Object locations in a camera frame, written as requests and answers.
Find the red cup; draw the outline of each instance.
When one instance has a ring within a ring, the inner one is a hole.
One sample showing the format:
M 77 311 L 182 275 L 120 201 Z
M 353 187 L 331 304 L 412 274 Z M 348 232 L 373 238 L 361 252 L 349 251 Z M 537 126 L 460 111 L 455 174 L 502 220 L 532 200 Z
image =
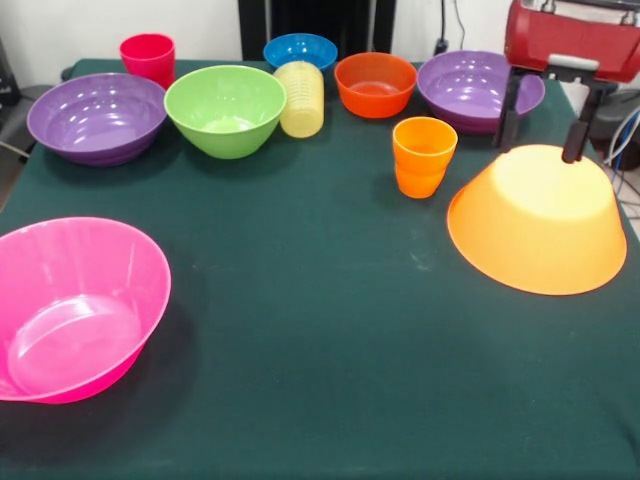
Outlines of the red cup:
M 120 56 L 127 72 L 148 78 L 169 88 L 176 79 L 176 47 L 159 33 L 142 33 L 120 44 Z

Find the stack of cups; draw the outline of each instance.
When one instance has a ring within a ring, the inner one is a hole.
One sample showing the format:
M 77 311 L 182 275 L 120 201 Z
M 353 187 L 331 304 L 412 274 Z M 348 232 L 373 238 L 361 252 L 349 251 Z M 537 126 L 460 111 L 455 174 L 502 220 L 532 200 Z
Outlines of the stack of cups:
M 427 198 L 442 182 L 458 145 L 448 123 L 431 117 L 412 117 L 393 129 L 398 188 L 407 197 Z
M 324 80 L 322 72 L 307 62 L 289 62 L 273 74 L 287 91 L 287 103 L 280 117 L 285 133 L 307 138 L 324 123 Z
M 120 56 L 127 72 L 153 80 L 165 89 L 176 79 L 176 47 L 166 35 L 130 37 L 120 45 Z

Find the bowl rim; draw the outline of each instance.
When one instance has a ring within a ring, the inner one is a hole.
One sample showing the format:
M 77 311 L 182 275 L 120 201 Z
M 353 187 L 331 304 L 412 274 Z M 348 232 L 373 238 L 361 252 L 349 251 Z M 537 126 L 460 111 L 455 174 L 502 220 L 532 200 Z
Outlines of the bowl rim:
M 171 48 L 167 52 L 157 55 L 155 57 L 140 58 L 140 57 L 132 57 L 131 55 L 126 55 L 122 51 L 124 44 L 129 41 L 138 40 L 140 37 L 162 37 L 171 42 Z M 163 58 L 163 57 L 166 57 L 167 55 L 171 55 L 172 53 L 175 53 L 176 44 L 173 41 L 173 38 L 171 38 L 169 35 L 165 35 L 164 33 L 153 33 L 153 32 L 138 33 L 137 35 L 131 35 L 130 37 L 127 37 L 122 42 L 120 42 L 120 47 L 118 50 L 120 52 L 120 55 L 122 55 L 123 58 L 127 58 L 129 60 L 135 60 L 136 62 L 153 62 L 155 60 L 158 60 L 159 58 Z
M 92 217 L 92 216 L 86 216 L 86 217 L 83 217 L 83 216 L 59 217 L 59 218 L 52 218 L 52 219 L 49 219 L 49 220 L 43 220 L 41 222 L 36 222 L 36 223 L 32 223 L 30 225 L 25 225 L 24 227 L 16 228 L 15 230 L 12 230 L 11 232 L 0 236 L 0 243 L 4 242 L 7 238 L 10 238 L 10 237 L 13 237 L 13 236 L 17 236 L 17 235 L 21 235 L 23 233 L 24 229 L 26 229 L 26 228 L 42 228 L 42 227 L 45 227 L 45 226 L 50 225 L 50 224 L 63 223 L 63 222 L 69 222 L 69 221 L 72 221 L 72 222 L 80 221 L 80 222 L 91 222 L 91 223 L 101 223 L 101 224 L 115 225 L 118 228 L 122 228 L 124 230 L 128 230 L 128 231 L 136 234 L 137 236 L 141 237 L 145 242 L 148 242 L 149 245 L 159 254 L 158 255 L 158 259 L 162 263 L 161 268 L 162 268 L 162 270 L 163 270 L 163 272 L 165 274 L 165 277 L 166 277 L 166 289 L 165 289 L 162 301 L 160 302 L 160 305 L 161 305 L 160 312 L 161 313 L 160 313 L 160 315 L 158 315 L 158 318 L 156 318 L 152 322 L 151 327 L 140 338 L 138 343 L 136 343 L 136 345 L 133 348 L 131 348 L 125 355 L 122 355 L 120 360 L 118 360 L 116 363 L 114 363 L 110 367 L 106 368 L 102 372 L 94 375 L 93 377 L 88 378 L 86 380 L 83 380 L 82 382 L 76 383 L 76 384 L 74 384 L 74 385 L 72 385 L 70 387 L 65 387 L 65 388 L 62 388 L 60 390 L 55 390 L 53 392 L 40 393 L 40 394 L 37 394 L 37 395 L 22 395 L 22 396 L 15 396 L 15 397 L 5 397 L 4 395 L 0 395 L 0 401 L 34 402 L 34 401 L 39 401 L 39 400 L 45 400 L 47 398 L 51 398 L 51 397 L 55 397 L 55 396 L 58 396 L 58 395 L 63 395 L 65 393 L 72 392 L 74 390 L 82 388 L 82 387 L 84 387 L 84 386 L 86 386 L 86 385 L 98 380 L 99 378 L 104 377 L 106 374 L 108 374 L 109 372 L 113 371 L 118 366 L 122 365 L 122 363 L 124 363 L 127 359 L 131 358 L 132 355 L 134 355 L 138 350 L 140 350 L 141 348 L 144 347 L 144 345 L 147 343 L 147 341 L 149 340 L 149 338 L 151 337 L 153 332 L 158 327 L 158 324 L 160 323 L 160 321 L 164 317 L 164 314 L 166 313 L 167 305 L 169 304 L 169 298 L 171 297 L 171 267 L 169 265 L 169 261 L 167 260 L 167 256 L 164 254 L 164 251 L 155 242 L 155 240 L 153 240 L 153 238 L 151 238 L 149 235 L 147 235 L 142 230 L 134 227 L 133 225 L 130 225 L 128 223 L 124 223 L 124 222 L 121 222 L 121 221 L 118 221 L 118 220 L 113 220 L 111 218 L 105 218 L 105 217 Z
M 282 95 L 283 95 L 282 105 L 280 105 L 280 108 L 278 109 L 278 111 L 275 114 L 269 116 L 266 120 L 263 120 L 259 124 L 254 125 L 252 128 L 249 128 L 247 130 L 242 130 L 242 131 L 239 131 L 239 132 L 224 132 L 224 133 L 209 132 L 209 131 L 207 131 L 205 129 L 202 129 L 202 128 L 195 128 L 195 127 L 189 126 L 189 125 L 185 124 L 184 122 L 176 119 L 175 116 L 172 115 L 169 107 L 167 106 L 167 99 L 169 98 L 169 95 L 171 94 L 171 91 L 176 87 L 176 85 L 180 84 L 180 82 L 182 82 L 182 80 L 184 80 L 185 78 L 188 78 L 188 77 L 193 76 L 193 75 L 198 75 L 200 73 L 203 73 L 205 71 L 210 71 L 210 70 L 250 70 L 250 71 L 253 71 L 253 72 L 259 72 L 260 75 L 264 75 L 265 77 L 270 78 L 271 80 L 276 82 L 276 84 L 280 87 L 280 90 L 282 91 Z M 276 77 L 274 77 L 273 75 L 271 75 L 269 72 L 265 72 L 264 70 L 262 70 L 260 68 L 250 67 L 248 65 L 213 65 L 213 66 L 210 66 L 210 67 L 198 68 L 198 69 L 193 70 L 192 72 L 189 72 L 186 75 L 183 75 L 182 77 L 178 78 L 175 82 L 173 82 L 173 84 L 169 87 L 167 92 L 164 94 L 164 110 L 165 110 L 165 112 L 167 113 L 167 115 L 169 116 L 169 118 L 171 119 L 171 121 L 173 123 L 175 123 L 176 125 L 179 125 L 182 128 L 186 128 L 187 130 L 190 130 L 192 132 L 203 133 L 203 134 L 207 134 L 207 135 L 227 136 L 227 135 L 237 135 L 238 133 L 252 132 L 252 131 L 257 130 L 259 128 L 262 128 L 265 125 L 268 125 L 269 123 L 271 123 L 272 121 L 277 120 L 278 118 L 280 118 L 280 115 L 282 115 L 282 112 L 283 112 L 284 107 L 286 106 L 286 104 L 287 104 L 287 91 L 284 88 L 284 85 L 282 85 L 282 82 L 280 80 L 278 80 Z
M 72 78 L 70 80 L 67 80 L 66 82 L 62 82 L 58 85 L 56 85 L 55 87 L 47 90 L 44 94 L 42 94 L 42 96 L 40 96 L 34 103 L 33 105 L 31 105 L 31 108 L 29 109 L 29 114 L 27 115 L 27 128 L 29 130 L 29 133 L 31 133 L 31 135 L 38 141 L 38 143 L 41 143 L 42 145 L 44 145 L 45 147 L 49 148 L 50 150 L 54 150 L 56 152 L 64 152 L 65 154 L 70 154 L 70 155 L 86 155 L 86 154 L 94 154 L 97 152 L 103 152 L 105 154 L 116 150 L 116 149 L 120 149 L 122 147 L 126 147 L 127 145 L 131 145 L 133 143 L 138 142 L 141 138 L 146 137 L 147 135 L 149 135 L 150 133 L 154 132 L 156 129 L 158 129 L 160 127 L 160 125 L 162 125 L 162 123 L 166 120 L 167 118 L 167 112 L 164 109 L 164 105 L 158 104 L 158 108 L 161 112 L 160 118 L 157 122 L 155 122 L 153 124 L 153 126 L 151 126 L 149 129 L 145 130 L 144 133 L 137 135 L 136 138 L 134 138 L 133 140 L 129 140 L 127 142 L 124 143 L 119 143 L 117 145 L 111 146 L 109 148 L 103 148 L 100 150 L 96 150 L 96 149 L 91 149 L 91 150 L 68 150 L 66 148 L 63 148 L 59 145 L 54 145 L 48 141 L 45 141 L 44 139 L 40 138 L 39 135 L 37 135 L 34 131 L 33 131 L 33 127 L 32 127 L 32 116 L 36 110 L 36 107 L 38 105 L 40 105 L 41 102 L 44 101 L 44 99 L 46 97 L 49 96 L 49 94 L 53 94 L 54 92 L 56 92 L 59 89 L 62 89 L 63 87 L 66 87 L 67 85 L 76 83 L 80 80 L 86 79 L 86 78 L 98 78 L 98 77 L 127 77 L 127 78 L 133 78 L 134 81 L 136 82 L 140 82 L 142 84 L 146 84 L 147 86 L 149 86 L 150 88 L 155 88 L 156 90 L 158 90 L 158 92 L 162 92 L 162 95 L 164 95 L 164 88 L 162 88 L 159 84 L 157 84 L 156 82 L 154 82 L 153 80 L 149 80 L 148 78 L 144 78 L 144 77 L 139 77 L 137 75 L 131 75 L 129 73 L 121 73 L 121 72 L 105 72 L 105 73 L 92 73 L 89 75 L 81 75 L 79 77 L 75 77 Z
M 478 120 L 482 120 L 482 121 L 494 121 L 494 120 L 499 120 L 500 119 L 500 113 L 497 113 L 495 116 L 490 116 L 490 117 L 474 117 L 474 116 L 470 116 L 464 113 L 459 113 L 459 112 L 454 112 L 452 110 L 449 110 L 448 108 L 443 107 L 442 105 L 440 105 L 438 102 L 434 101 L 433 98 L 431 98 L 429 95 L 427 95 L 427 93 L 423 90 L 422 85 L 420 84 L 420 74 L 423 70 L 426 70 L 427 68 L 429 68 L 431 65 L 433 65 L 436 61 L 438 61 L 438 59 L 440 57 L 445 57 L 445 56 L 459 56 L 459 55 L 463 55 L 463 54 L 469 54 L 469 55 L 484 55 L 484 56 L 490 56 L 490 57 L 499 57 L 505 60 L 507 66 L 509 66 L 509 61 L 507 60 L 506 56 L 504 54 L 501 53 L 496 53 L 496 52 L 489 52 L 487 50 L 454 50 L 451 52 L 446 52 L 446 53 L 441 53 L 439 55 L 435 55 L 433 57 L 431 57 L 429 60 L 425 61 L 420 68 L 418 69 L 418 77 L 417 77 L 417 84 L 418 84 L 418 91 L 420 92 L 420 94 L 422 95 L 422 97 L 427 101 L 427 103 L 429 105 L 435 105 L 437 108 L 444 110 L 452 115 L 456 115 L 460 118 L 463 118 L 465 120 L 469 120 L 471 122 L 475 122 Z M 544 101 L 544 98 L 546 96 L 547 93 L 547 88 L 546 85 L 544 83 L 544 80 L 542 80 L 542 78 L 540 78 L 537 75 L 531 74 L 531 75 L 526 75 L 525 78 L 527 77 L 533 77 L 537 80 L 534 80 L 534 82 L 538 83 L 541 87 L 542 87 L 542 95 L 540 95 L 539 98 L 536 99 L 536 101 L 533 103 L 533 105 L 530 108 L 525 109 L 522 113 L 518 113 L 518 115 L 523 116 L 523 115 L 528 115 L 529 113 L 531 113 L 533 110 L 535 110 L 536 108 L 538 108 L 540 106 L 540 104 Z
M 413 70 L 414 73 L 414 77 L 413 77 L 413 82 L 411 83 L 411 85 L 407 88 L 405 88 L 404 90 L 401 90 L 399 92 L 395 92 L 391 95 L 375 95 L 375 94 L 370 94 L 370 93 L 362 93 L 362 92 L 357 92 L 353 89 L 351 89 L 351 87 L 347 86 L 346 84 L 344 84 L 340 78 L 338 77 L 338 74 L 340 72 L 340 68 L 344 68 L 345 62 L 348 63 L 348 61 L 350 61 L 351 59 L 354 59 L 355 57 L 362 57 L 362 56 L 368 56 L 368 57 L 377 57 L 377 58 L 389 58 L 389 57 L 393 57 L 397 60 L 399 60 L 400 62 L 404 63 L 405 65 L 408 65 L 409 67 L 411 67 L 411 69 Z M 411 93 L 415 88 L 416 88 L 416 84 L 418 82 L 418 70 L 416 70 L 416 67 L 413 66 L 413 64 L 411 62 L 409 62 L 408 60 L 405 60 L 404 58 L 398 56 L 398 55 L 393 55 L 392 53 L 385 53 L 385 52 L 361 52 L 361 53 L 355 53 L 353 55 L 349 55 L 348 57 L 344 57 L 342 60 L 340 60 L 338 62 L 338 64 L 336 65 L 336 68 L 333 70 L 333 76 L 335 77 L 336 83 L 338 84 L 338 87 L 342 87 L 346 90 L 349 91 L 349 93 L 356 95 L 358 97 L 361 98 L 393 98 L 393 97 L 397 97 L 397 96 L 402 96 L 402 95 L 406 95 L 407 93 Z
M 267 54 L 267 50 L 270 49 L 270 47 L 273 47 L 277 42 L 283 40 L 283 39 L 287 39 L 290 37 L 309 37 L 309 38 L 316 38 L 318 40 L 320 40 L 321 42 L 325 42 L 327 45 L 329 45 L 331 47 L 331 60 L 325 62 L 322 64 L 322 66 L 318 67 L 318 70 L 320 71 L 324 71 L 327 68 L 329 68 L 331 65 L 333 65 L 335 63 L 335 61 L 338 58 L 338 47 L 336 46 L 335 43 L 333 43 L 331 40 L 329 40 L 327 37 L 323 37 L 322 35 L 316 35 L 315 33 L 304 33 L 304 32 L 300 32 L 300 33 L 286 33 L 284 35 L 279 35 L 277 37 L 272 38 L 271 40 L 269 40 L 269 42 L 267 42 L 267 44 L 262 48 L 262 56 L 263 58 L 266 60 L 266 62 L 273 68 L 280 68 L 281 66 L 285 65 L 285 63 L 287 62 L 274 62 L 272 61 L 272 59 L 270 58 L 270 56 Z

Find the bowl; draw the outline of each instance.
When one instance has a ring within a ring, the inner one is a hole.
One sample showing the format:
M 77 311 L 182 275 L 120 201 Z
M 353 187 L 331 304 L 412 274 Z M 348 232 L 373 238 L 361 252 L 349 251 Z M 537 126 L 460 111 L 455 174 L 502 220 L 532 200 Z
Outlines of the bowl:
M 478 270 L 531 293 L 572 295 L 609 282 L 627 242 L 611 182 L 594 162 L 527 145 L 500 155 L 453 199 L 449 234 Z
M 47 91 L 27 126 L 45 147 L 75 163 L 110 166 L 133 160 L 166 118 L 164 89 L 124 73 L 86 75 Z
M 504 55 L 456 51 L 433 57 L 418 71 L 418 90 L 432 112 L 463 133 L 495 133 L 510 66 Z M 522 79 L 516 111 L 523 117 L 544 99 L 540 77 Z
M 338 58 L 338 48 L 320 35 L 290 33 L 271 40 L 265 45 L 262 54 L 273 68 L 280 68 L 289 62 L 303 61 L 324 71 Z
M 167 90 L 164 106 L 178 130 L 206 154 L 246 157 L 278 125 L 287 93 L 257 68 L 220 65 L 191 72 Z
M 340 100 L 347 110 L 365 118 L 387 118 L 409 103 L 416 69 L 388 53 L 358 53 L 341 60 L 334 71 Z
M 104 218 L 0 237 L 0 400 L 69 403 L 133 365 L 160 322 L 171 273 L 151 238 Z

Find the orange cup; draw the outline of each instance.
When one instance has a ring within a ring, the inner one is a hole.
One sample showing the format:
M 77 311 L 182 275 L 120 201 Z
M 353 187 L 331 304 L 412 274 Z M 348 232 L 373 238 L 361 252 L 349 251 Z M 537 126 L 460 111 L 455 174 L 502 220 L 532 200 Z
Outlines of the orange cup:
M 437 118 L 411 117 L 393 129 L 398 188 L 407 197 L 434 194 L 458 145 L 451 125 Z

